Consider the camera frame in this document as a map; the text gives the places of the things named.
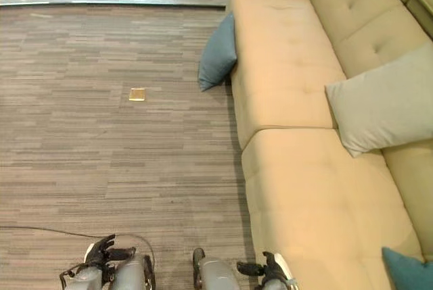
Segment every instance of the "black cable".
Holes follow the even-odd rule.
[[[28,230],[32,230],[32,231],[51,231],[53,233],[59,233],[59,234],[65,234],[65,235],[71,235],[71,236],[80,236],[80,237],[87,237],[87,238],[94,238],[94,239],[101,239],[104,238],[105,236],[95,236],[95,235],[86,235],[86,234],[80,234],[80,233],[71,233],[70,231],[60,231],[58,229],[52,229],[52,228],[45,228],[45,227],[33,227],[33,226],[3,226],[0,225],[0,229],[28,229]],[[140,236],[140,235],[136,235],[136,234],[132,234],[132,233],[119,233],[116,234],[116,236],[130,236],[130,237],[135,237],[140,239],[141,241],[143,241],[147,247],[150,249],[150,252],[152,253],[152,268],[153,270],[155,270],[155,253],[154,253],[154,249],[152,248],[152,246],[150,245],[149,241]]]

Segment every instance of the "tufted button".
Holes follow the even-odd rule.
[[[374,46],[373,46],[373,51],[374,51],[374,53],[378,53],[378,52],[380,51],[381,48],[382,48],[381,45],[374,45]]]

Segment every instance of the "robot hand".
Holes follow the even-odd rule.
[[[298,290],[298,283],[290,273],[283,256],[264,251],[266,265],[254,263],[237,263],[237,270],[249,276],[265,276],[257,290]]]

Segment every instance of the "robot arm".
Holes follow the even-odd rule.
[[[84,263],[74,266],[60,274],[63,290],[101,290],[107,282],[112,282],[116,269],[112,261],[128,260],[135,255],[135,248],[113,249],[115,235],[110,235],[90,244],[86,251]],[[69,285],[65,276],[72,278]]]

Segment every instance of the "teal pillow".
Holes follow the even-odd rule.
[[[236,64],[235,20],[228,14],[204,48],[198,69],[200,90],[220,84]]]
[[[432,290],[433,262],[423,263],[387,247],[382,255],[397,290]]]

